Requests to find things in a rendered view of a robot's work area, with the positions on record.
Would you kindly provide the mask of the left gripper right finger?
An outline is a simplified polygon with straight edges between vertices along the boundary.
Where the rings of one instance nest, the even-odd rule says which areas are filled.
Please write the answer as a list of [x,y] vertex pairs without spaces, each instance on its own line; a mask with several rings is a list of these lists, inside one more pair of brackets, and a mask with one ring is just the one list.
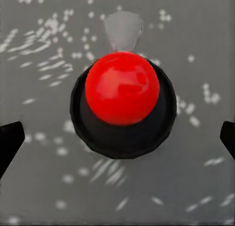
[[235,160],[235,123],[229,121],[223,123],[220,139]]

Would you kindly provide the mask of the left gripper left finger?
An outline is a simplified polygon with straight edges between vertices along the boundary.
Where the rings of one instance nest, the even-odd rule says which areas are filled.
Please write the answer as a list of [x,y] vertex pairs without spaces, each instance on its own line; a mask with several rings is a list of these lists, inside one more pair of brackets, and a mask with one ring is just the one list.
[[24,129],[20,121],[0,125],[0,181],[22,146],[24,138]]

